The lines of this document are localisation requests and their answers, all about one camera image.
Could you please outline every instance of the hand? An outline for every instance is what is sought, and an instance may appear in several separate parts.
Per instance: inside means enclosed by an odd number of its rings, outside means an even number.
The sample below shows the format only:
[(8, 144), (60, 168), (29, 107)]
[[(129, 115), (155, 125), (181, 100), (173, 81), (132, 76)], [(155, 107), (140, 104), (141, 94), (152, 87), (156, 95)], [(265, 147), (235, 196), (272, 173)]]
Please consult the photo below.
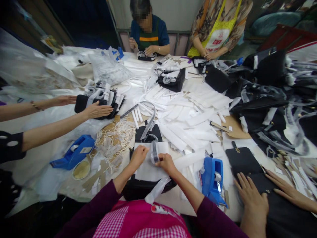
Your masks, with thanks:
[(83, 113), (87, 119), (108, 116), (113, 111), (111, 106), (98, 106), (99, 101), (87, 107)]
[(277, 185), (281, 190), (274, 189), (274, 192), (281, 195), (282, 197), (289, 200), (295, 206), (302, 208), (304, 210), (317, 213), (317, 203), (297, 191), (275, 173), (270, 170), (266, 170), (267, 174), (265, 176), (271, 180), (275, 185)]
[(145, 160), (145, 157), (149, 149), (147, 147), (139, 145), (133, 152), (130, 164), (134, 167), (134, 171), (137, 170)]
[(76, 98), (77, 96), (71, 96), (71, 95), (67, 95), (67, 96), (59, 96), (53, 99), (49, 99), (48, 103), (51, 107), (54, 106), (66, 106), (69, 104), (75, 104), (76, 103)]
[(131, 49), (134, 49), (135, 46), (137, 45), (135, 39), (133, 39), (133, 38), (131, 37), (131, 38), (129, 38), (129, 41), (130, 41), (130, 47), (131, 47)]
[(151, 56), (152, 54), (154, 54), (155, 52), (157, 52), (159, 50), (159, 46), (149, 46), (148, 48), (145, 49), (145, 55), (147, 56)]
[(168, 175), (174, 174), (177, 172), (177, 168), (173, 162), (171, 155), (169, 154), (159, 154), (158, 155), (160, 162), (157, 162), (155, 165), (161, 167), (168, 173)]
[(208, 52), (204, 55), (207, 61), (214, 60), (219, 57), (219, 54), (217, 52)]
[(255, 217), (265, 219), (263, 222), (266, 223), (266, 218), (269, 212), (267, 194), (262, 193), (262, 195), (260, 195), (250, 177), (246, 178), (243, 173), (239, 173), (237, 176), (241, 186), (236, 180), (234, 183), (237, 186), (241, 199), (244, 203), (245, 212), (251, 213)]

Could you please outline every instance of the bracelet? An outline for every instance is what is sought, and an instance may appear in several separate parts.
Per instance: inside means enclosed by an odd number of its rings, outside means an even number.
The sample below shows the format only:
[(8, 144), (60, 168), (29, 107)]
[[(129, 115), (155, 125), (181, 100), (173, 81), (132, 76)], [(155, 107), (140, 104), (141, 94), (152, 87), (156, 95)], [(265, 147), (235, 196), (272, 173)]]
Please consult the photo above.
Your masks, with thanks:
[(41, 109), (41, 108), (39, 108), (37, 105), (35, 105), (35, 104), (34, 104), (34, 101), (31, 101), (30, 103), (31, 103), (31, 105), (32, 105), (35, 109), (37, 109), (38, 111), (44, 111), (43, 109)]

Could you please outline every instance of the black sleeve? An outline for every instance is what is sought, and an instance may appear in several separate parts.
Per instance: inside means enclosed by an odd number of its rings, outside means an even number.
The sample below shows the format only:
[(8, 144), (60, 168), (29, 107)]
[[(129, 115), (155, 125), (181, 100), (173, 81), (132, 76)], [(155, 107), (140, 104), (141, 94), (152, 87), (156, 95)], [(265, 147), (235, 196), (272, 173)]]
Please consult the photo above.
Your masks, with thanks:
[(26, 152), (22, 152), (23, 132), (17, 134), (10, 134), (0, 131), (0, 164), (23, 159)]

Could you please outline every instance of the tape dispenser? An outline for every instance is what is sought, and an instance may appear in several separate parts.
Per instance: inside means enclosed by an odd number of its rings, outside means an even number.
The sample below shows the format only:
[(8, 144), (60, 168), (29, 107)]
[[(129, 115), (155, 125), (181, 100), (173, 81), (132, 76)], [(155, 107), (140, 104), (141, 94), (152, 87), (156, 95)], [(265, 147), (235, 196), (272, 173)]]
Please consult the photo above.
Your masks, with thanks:
[(205, 172), (201, 175), (202, 193), (217, 206), (223, 205), (228, 208), (226, 202), (221, 196), (221, 188), (223, 183), (222, 160), (206, 157), (204, 167)]
[(92, 151), (94, 145), (95, 140), (90, 135), (82, 135), (72, 144), (63, 158), (51, 161), (50, 165), (53, 168), (71, 170)]

